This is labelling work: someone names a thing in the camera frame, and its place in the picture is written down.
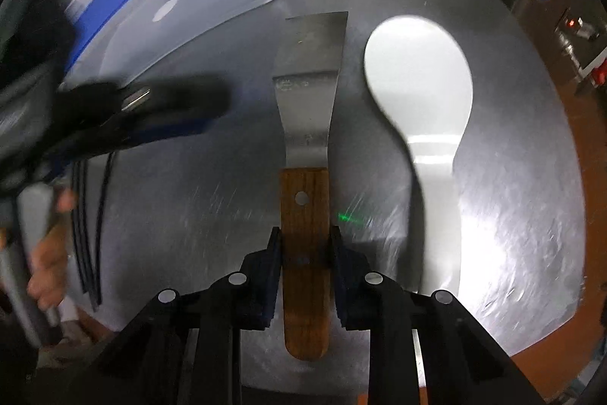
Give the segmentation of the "person's left hand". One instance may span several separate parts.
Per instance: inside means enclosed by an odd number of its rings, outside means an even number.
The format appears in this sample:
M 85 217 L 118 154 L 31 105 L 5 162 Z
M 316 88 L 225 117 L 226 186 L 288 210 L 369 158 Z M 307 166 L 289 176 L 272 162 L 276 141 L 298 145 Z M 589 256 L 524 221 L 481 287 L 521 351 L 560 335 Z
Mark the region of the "person's left hand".
M 28 294 L 42 312 L 57 308 L 66 295 L 70 216 L 76 202 L 77 197 L 71 189 L 59 192 L 55 204 L 58 218 L 31 255 L 32 275 Z

